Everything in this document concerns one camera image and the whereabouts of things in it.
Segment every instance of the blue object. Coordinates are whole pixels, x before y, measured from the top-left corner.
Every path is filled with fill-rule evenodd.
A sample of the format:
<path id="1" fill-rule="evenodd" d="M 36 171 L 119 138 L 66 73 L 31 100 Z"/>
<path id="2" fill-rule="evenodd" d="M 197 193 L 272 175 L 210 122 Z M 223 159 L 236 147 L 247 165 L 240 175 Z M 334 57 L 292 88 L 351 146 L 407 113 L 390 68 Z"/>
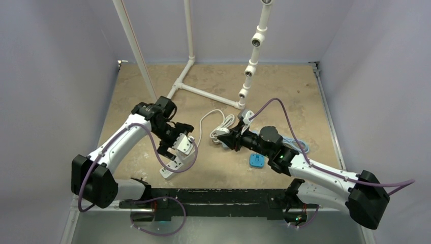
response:
<path id="1" fill-rule="evenodd" d="M 304 149 L 304 152 L 308 154 L 310 152 L 310 147 L 302 140 L 299 140 L 299 144 L 301 144 L 301 147 Z M 291 148 L 297 150 L 299 153 L 301 153 L 301 149 L 296 145 L 295 139 L 289 138 L 287 136 L 283 136 L 283 144 L 289 145 Z"/>
<path id="2" fill-rule="evenodd" d="M 263 168 L 265 165 L 265 157 L 260 154 L 251 154 L 250 155 L 250 166 L 256 168 Z"/>

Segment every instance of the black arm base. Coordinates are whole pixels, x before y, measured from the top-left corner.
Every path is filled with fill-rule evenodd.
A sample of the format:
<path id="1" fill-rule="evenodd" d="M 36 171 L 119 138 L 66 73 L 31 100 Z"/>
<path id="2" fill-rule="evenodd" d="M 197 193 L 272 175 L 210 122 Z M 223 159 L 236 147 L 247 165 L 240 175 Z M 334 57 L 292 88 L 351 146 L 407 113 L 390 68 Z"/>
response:
<path id="1" fill-rule="evenodd" d="M 72 161 L 72 192 L 79 194 L 84 177 L 90 169 L 92 160 L 82 155 L 76 156 Z M 100 208 L 106 208 L 115 199 L 118 193 L 118 184 L 109 169 L 97 164 L 84 188 L 83 198 Z"/>

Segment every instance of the black end cap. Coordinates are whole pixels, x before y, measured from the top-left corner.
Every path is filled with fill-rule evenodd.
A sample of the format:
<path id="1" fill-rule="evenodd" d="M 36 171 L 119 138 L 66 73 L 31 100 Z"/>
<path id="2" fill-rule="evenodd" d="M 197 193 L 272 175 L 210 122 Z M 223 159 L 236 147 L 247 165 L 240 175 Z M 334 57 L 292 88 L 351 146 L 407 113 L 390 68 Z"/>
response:
<path id="1" fill-rule="evenodd" d="M 358 180 L 380 183 L 374 174 L 365 170 L 361 173 Z M 382 187 L 356 184 L 349 195 L 346 206 L 349 209 L 350 217 L 354 221 L 365 228 L 375 230 L 379 226 L 389 200 L 389 195 Z"/>

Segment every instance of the pvc elbow joint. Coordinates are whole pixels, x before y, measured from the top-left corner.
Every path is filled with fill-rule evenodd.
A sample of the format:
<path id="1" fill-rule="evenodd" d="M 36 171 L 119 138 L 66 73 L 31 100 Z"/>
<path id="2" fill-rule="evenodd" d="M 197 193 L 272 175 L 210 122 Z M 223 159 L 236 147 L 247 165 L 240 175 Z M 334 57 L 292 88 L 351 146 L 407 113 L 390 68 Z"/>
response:
<path id="1" fill-rule="evenodd" d="M 246 90 L 243 88 L 239 91 L 238 96 L 240 98 L 246 98 L 248 94 L 249 94 L 249 90 Z"/>
<path id="2" fill-rule="evenodd" d="M 265 36 L 261 33 L 255 33 L 252 37 L 252 45 L 254 47 L 260 47 L 265 40 Z"/>
<path id="3" fill-rule="evenodd" d="M 248 65 L 244 71 L 246 77 L 252 77 L 256 72 L 256 67 Z"/>

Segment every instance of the black motor joint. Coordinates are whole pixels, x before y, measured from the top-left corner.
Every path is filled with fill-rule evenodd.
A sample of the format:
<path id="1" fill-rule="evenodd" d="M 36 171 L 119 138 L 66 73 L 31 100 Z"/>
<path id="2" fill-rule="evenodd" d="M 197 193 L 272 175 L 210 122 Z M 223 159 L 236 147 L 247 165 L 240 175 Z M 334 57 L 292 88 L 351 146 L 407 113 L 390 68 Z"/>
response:
<path id="1" fill-rule="evenodd" d="M 263 127 L 259 134 L 246 129 L 242 120 L 237 126 L 229 130 L 228 134 L 218 136 L 218 140 L 226 144 L 231 150 L 239 151 L 241 147 L 246 147 L 258 154 L 268 158 L 268 165 L 277 173 L 290 176 L 289 167 L 292 159 L 299 154 L 283 144 L 283 137 L 274 126 Z"/>
<path id="2" fill-rule="evenodd" d="M 173 147 L 181 133 L 188 135 L 193 132 L 194 127 L 183 123 L 169 122 L 177 111 L 177 106 L 169 98 L 161 96 L 155 103 L 139 103 L 132 109 L 132 114 L 139 114 L 151 123 L 151 132 L 160 139 L 157 152 L 170 160 L 175 160 L 175 155 L 168 152 Z"/>

